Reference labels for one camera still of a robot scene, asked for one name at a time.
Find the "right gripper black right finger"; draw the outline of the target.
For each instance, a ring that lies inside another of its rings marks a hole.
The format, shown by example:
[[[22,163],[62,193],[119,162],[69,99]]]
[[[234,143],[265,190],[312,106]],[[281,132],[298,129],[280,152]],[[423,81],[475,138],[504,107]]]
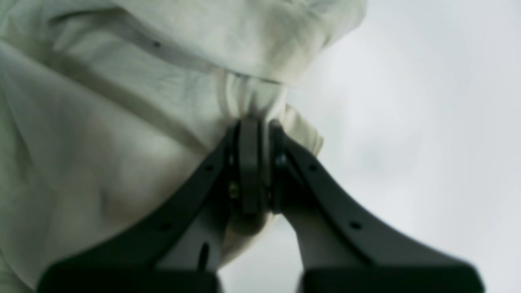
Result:
[[[294,228],[302,293],[484,293],[468,262],[390,227],[357,203],[307,149],[269,123],[272,211]]]

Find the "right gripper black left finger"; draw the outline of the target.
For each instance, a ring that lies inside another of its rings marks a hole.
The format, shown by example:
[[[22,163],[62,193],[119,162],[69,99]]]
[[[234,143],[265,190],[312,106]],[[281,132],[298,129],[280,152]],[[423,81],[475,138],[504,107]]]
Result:
[[[262,124],[245,118],[186,183],[139,223],[52,265],[39,293],[220,293],[226,232],[265,223]]]

